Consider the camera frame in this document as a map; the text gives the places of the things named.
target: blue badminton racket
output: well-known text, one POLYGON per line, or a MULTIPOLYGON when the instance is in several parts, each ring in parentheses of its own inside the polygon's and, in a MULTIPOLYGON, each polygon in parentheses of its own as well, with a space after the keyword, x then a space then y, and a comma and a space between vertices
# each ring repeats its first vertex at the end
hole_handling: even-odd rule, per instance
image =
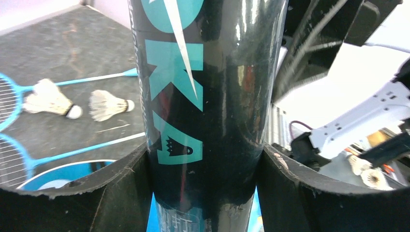
MULTIPOLYGON (((55 84, 57 86, 66 86, 119 76, 138 76, 137 69, 104 76, 63 81, 55 84)), ((10 77, 0 73, 0 131, 3 131, 17 119, 23 104, 23 93, 32 90, 33 86, 19 86, 10 77)))
POLYGON ((145 133, 138 133, 52 157, 33 159, 18 141, 5 134, 0 134, 0 185, 9 187, 18 186, 32 178, 35 167, 39 165, 136 139, 144 135, 145 133))

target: shuttlecock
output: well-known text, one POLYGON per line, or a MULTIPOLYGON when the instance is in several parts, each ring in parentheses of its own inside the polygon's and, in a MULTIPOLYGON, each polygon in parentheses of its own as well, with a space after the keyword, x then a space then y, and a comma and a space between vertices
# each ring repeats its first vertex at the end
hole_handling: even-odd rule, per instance
POLYGON ((117 98, 106 90, 95 90, 89 98, 90 115, 97 122, 105 121, 113 115, 129 112, 135 104, 131 100, 117 98))
POLYGON ((74 105, 49 79, 33 86, 33 93, 24 98, 23 110, 27 113, 50 112, 76 119, 83 114, 80 106, 74 105))
POLYGON ((373 166, 369 161, 361 159, 353 154, 349 155, 347 159, 350 163, 351 171, 355 175, 360 175, 363 171, 368 170, 373 166))
POLYGON ((360 174, 362 181, 365 185, 373 189, 379 190, 392 190, 384 178, 383 172, 380 168, 367 169, 360 174))

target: black cylindrical container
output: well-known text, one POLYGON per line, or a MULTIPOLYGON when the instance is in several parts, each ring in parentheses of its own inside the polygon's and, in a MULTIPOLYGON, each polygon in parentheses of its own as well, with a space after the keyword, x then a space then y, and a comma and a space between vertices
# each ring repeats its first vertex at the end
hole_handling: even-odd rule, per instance
POLYGON ((244 232, 287 0, 129 0, 162 232, 244 232))

